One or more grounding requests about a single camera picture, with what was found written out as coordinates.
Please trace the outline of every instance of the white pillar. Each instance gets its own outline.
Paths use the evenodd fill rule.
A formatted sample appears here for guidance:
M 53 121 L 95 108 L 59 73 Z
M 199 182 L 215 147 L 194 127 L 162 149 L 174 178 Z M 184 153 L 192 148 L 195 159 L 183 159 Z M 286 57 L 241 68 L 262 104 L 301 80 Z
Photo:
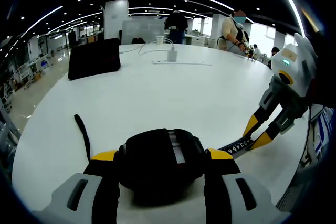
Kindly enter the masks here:
M 30 60 L 36 59 L 39 55 L 37 36 L 32 37 L 28 41 L 27 47 L 28 47 L 29 59 Z
M 202 18 L 202 19 L 201 19 L 201 28 L 199 29 L 199 30 L 200 30 L 199 32 L 200 32 L 201 34 L 203 33 L 204 21 L 205 21 L 205 18 Z
M 78 41 L 78 39 L 79 39 L 79 37 L 80 37 L 80 35 L 79 35 L 79 27 L 78 27 L 78 26 L 77 26 L 77 27 L 74 27 L 73 30 L 75 31 L 76 41 Z
M 276 31 L 273 46 L 281 50 L 283 48 L 283 45 L 285 44 L 285 38 L 286 38 L 285 34 Z
M 191 33 L 191 31 L 193 30 L 193 19 L 188 19 L 188 33 Z
M 128 0 L 105 2 L 104 38 L 119 38 L 124 20 L 128 20 Z
M 222 35 L 222 23 L 225 18 L 222 14 L 212 15 L 211 38 L 218 39 Z

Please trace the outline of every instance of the desk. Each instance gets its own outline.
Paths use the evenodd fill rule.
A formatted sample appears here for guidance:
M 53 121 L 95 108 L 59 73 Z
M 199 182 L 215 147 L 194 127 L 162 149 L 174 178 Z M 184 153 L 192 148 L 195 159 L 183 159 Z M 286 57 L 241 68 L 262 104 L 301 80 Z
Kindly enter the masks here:
M 120 51 L 136 47 L 139 45 L 120 46 Z M 146 45 L 142 52 L 169 48 Z M 220 148 L 242 136 L 272 72 L 260 62 L 216 49 L 176 45 L 176 50 L 177 60 L 199 59 L 212 66 L 154 65 L 152 60 L 164 60 L 166 52 L 139 56 L 132 51 L 120 55 L 117 72 L 75 81 L 69 81 L 66 74 L 54 85 L 28 121 L 14 160 L 13 186 L 29 209 L 43 209 L 60 184 L 88 165 L 83 137 L 73 117 L 76 113 L 86 126 L 91 156 L 118 149 L 131 136 L 162 127 L 190 131 L 204 148 Z M 284 136 L 237 159 L 243 172 L 270 190 L 273 203 L 296 171 L 307 121 L 305 114 Z M 176 223 L 181 223 L 183 218 L 184 223 L 204 224 L 203 186 L 204 179 L 199 178 L 185 200 L 155 208 L 132 205 L 131 191 L 120 186 L 118 221 L 157 223 L 155 219 L 160 218 L 160 223 L 172 223 L 176 218 Z

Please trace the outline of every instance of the black bag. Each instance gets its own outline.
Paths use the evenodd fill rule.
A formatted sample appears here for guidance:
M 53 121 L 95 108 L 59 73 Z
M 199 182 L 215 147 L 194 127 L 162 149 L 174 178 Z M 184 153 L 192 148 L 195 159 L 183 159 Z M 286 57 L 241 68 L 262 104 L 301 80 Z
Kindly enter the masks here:
M 75 47 L 69 61 L 69 80 L 115 72 L 120 68 L 119 39 L 107 39 Z

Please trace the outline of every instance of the person in black shirt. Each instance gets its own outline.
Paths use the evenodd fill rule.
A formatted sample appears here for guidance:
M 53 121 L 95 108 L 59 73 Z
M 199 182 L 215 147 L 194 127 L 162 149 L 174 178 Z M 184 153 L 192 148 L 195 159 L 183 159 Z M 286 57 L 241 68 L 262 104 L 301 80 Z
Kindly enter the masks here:
M 168 39 L 173 43 L 182 44 L 184 39 L 185 30 L 188 28 L 188 22 L 183 14 L 175 10 L 166 19 L 164 29 L 169 29 Z

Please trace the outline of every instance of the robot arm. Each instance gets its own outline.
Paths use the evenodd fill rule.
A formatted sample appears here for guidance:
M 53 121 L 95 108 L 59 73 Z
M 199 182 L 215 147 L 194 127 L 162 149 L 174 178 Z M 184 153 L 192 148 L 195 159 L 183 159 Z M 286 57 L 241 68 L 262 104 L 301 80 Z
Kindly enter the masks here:
M 308 108 L 306 95 L 315 77 L 317 56 L 308 39 L 295 34 L 295 40 L 297 46 L 289 44 L 273 56 L 274 76 L 261 98 L 259 109 L 250 118 L 243 138 L 250 138 L 279 104 L 282 111 L 254 141 L 251 149 L 270 143 L 279 133 L 284 134 Z

